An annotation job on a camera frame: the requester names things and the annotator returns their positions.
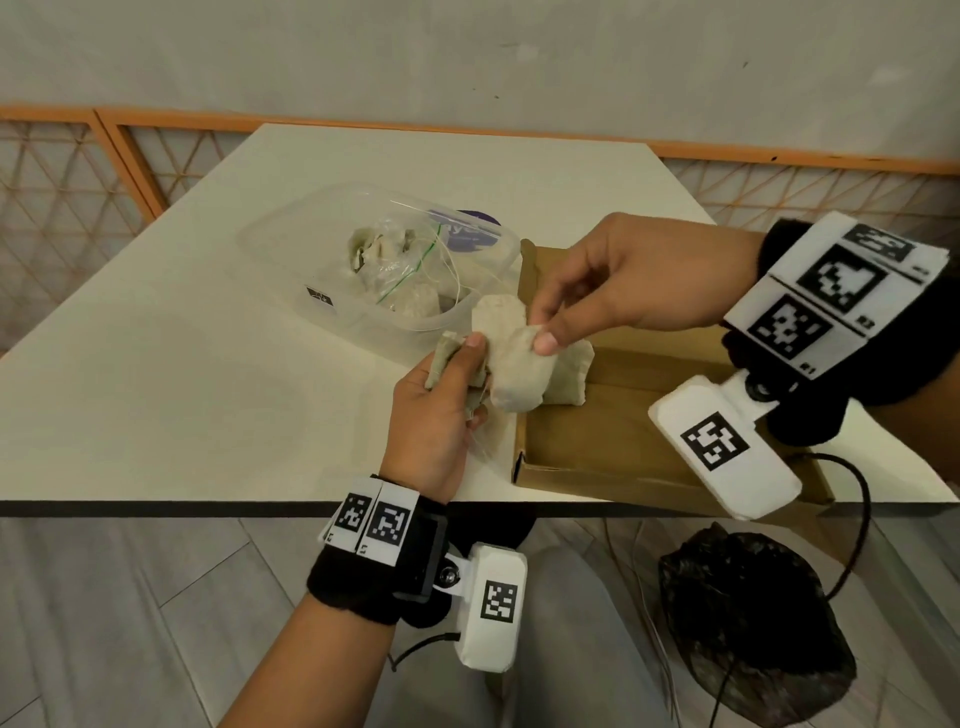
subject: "geometric mesh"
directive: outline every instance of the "geometric mesh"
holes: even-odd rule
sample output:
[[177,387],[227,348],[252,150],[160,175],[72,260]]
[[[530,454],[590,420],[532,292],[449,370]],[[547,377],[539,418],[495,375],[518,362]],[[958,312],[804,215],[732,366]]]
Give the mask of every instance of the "geometric mesh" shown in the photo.
[[907,172],[664,159],[718,225],[769,230],[831,210],[932,245],[960,247],[960,178]]
[[156,127],[130,127],[130,131],[169,205],[179,200],[250,136],[248,133]]
[[0,351],[143,228],[86,124],[0,121]]

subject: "black plastic bag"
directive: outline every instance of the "black plastic bag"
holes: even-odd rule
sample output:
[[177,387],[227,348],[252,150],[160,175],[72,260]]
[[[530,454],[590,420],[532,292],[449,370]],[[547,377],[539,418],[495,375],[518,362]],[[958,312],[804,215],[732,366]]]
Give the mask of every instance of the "black plastic bag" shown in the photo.
[[809,720],[856,678],[856,661],[820,579],[757,533],[705,528],[660,559],[660,597],[687,668],[762,728]]

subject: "cardboard tray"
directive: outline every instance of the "cardboard tray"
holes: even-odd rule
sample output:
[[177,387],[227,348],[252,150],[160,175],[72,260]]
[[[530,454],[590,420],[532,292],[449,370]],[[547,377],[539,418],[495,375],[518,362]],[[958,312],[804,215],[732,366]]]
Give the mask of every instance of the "cardboard tray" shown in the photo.
[[[533,299],[540,277],[566,251],[521,243],[519,296]],[[615,328],[590,337],[596,358],[583,406],[545,405],[516,421],[513,482],[523,488],[680,511],[727,515],[682,457],[660,434],[647,409],[694,375],[720,383],[735,371],[720,343],[720,327],[680,332]],[[797,452],[761,436],[781,455]],[[833,503],[819,464],[792,466],[804,487],[800,497],[763,519],[790,525]]]

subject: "qr-like code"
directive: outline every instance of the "qr-like code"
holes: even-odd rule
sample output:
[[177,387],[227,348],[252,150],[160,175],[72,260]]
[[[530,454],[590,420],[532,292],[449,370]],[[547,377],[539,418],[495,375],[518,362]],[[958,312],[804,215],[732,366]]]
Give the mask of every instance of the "qr-like code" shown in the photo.
[[403,532],[410,521],[410,511],[398,505],[391,505],[384,501],[376,504],[367,535],[385,544],[397,546],[403,539]]
[[750,449],[719,412],[714,412],[680,437],[711,471]]
[[516,585],[487,580],[480,619],[512,622],[516,610]]
[[747,331],[784,359],[792,359],[832,328],[793,296],[782,296]]
[[890,232],[871,228],[869,225],[857,223],[844,235],[844,238],[852,243],[861,245],[868,250],[872,250],[878,255],[888,257],[897,263],[903,263],[908,255],[917,246],[909,240],[904,240]]
[[370,508],[372,502],[373,498],[369,496],[358,496],[355,493],[349,494],[344,499],[344,504],[340,509],[340,515],[337,516],[337,520],[333,524],[356,533],[360,530],[363,518],[367,515],[367,509]]
[[887,277],[886,271],[834,245],[797,283],[825,303],[848,313]]
[[310,298],[317,299],[317,301],[323,301],[327,305],[333,305],[333,299],[326,295],[326,293],[321,293],[320,291],[315,291],[310,286],[306,287],[307,293],[310,294]]

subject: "white wall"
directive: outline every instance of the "white wall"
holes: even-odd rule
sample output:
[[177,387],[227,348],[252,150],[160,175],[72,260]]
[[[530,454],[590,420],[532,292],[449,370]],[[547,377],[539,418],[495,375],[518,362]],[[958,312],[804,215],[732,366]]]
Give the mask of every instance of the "white wall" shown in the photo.
[[0,103],[960,157],[957,0],[0,0]]

